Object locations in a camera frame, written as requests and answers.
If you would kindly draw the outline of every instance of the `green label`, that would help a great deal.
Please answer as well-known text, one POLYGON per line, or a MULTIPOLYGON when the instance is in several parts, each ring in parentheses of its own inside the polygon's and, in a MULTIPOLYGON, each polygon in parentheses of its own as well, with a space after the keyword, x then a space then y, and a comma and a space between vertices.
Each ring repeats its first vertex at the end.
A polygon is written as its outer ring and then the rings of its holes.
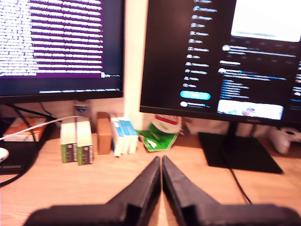
POLYGON ((62 147, 62 162, 67 162, 67 145, 61 145, 62 147))
POLYGON ((83 147, 77 147, 77 162, 79 166, 83 164, 83 147))

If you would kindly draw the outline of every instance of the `computer mouse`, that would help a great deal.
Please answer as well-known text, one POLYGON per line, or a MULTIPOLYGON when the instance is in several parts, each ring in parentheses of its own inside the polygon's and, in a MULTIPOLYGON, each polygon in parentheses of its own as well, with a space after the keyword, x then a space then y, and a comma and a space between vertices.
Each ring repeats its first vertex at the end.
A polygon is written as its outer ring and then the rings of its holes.
POLYGON ((0 162, 3 162, 4 160, 6 160, 9 156, 9 152, 8 150, 6 150, 3 147, 0 147, 0 162))

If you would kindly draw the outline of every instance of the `wooden desk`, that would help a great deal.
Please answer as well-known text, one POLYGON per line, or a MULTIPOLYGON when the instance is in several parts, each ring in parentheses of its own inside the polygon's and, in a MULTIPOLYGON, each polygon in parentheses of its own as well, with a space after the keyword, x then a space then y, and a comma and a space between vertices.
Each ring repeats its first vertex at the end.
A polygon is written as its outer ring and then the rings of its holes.
MULTIPOLYGON (((96 134, 93 134, 93 140, 96 145, 96 134)), ((268 141, 263 144, 285 174, 235 170, 242 187, 254 203, 287 206, 301 215, 300 147, 292 148, 289 157, 283 157, 272 150, 268 141)), ((61 162, 57 132, 45 143, 33 167, 23 177, 0 189, 1 223, 20 226, 34 210, 51 205, 106 203, 130 184, 156 155, 164 154, 193 183, 220 203, 245 203, 229 170, 207 166, 196 136, 178 137, 170 151, 146 153, 139 143, 137 154, 120 158, 114 158, 112 154, 95 154, 94 164, 78 166, 77 163, 61 162)), ((10 177, 1 176, 1 181, 10 177)), ((163 193, 150 225, 177 225, 163 193)))

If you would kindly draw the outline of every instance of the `brown cardboard box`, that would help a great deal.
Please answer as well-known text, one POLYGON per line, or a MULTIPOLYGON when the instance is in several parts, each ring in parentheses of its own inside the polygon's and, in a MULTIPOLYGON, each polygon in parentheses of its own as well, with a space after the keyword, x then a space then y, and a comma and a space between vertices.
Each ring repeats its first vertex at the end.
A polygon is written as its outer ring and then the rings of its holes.
POLYGON ((109 154, 111 152, 111 122, 110 116, 106 112, 97 113, 97 153, 109 154))

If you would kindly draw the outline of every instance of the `monitor base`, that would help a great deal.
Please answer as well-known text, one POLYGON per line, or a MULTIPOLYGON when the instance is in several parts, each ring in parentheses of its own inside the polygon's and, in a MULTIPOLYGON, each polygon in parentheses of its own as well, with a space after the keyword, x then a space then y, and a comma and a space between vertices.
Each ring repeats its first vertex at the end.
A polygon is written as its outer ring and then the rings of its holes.
POLYGON ((283 173, 262 144, 253 137, 235 136, 237 123, 230 123, 227 135, 199 133, 209 166, 267 173, 283 173))

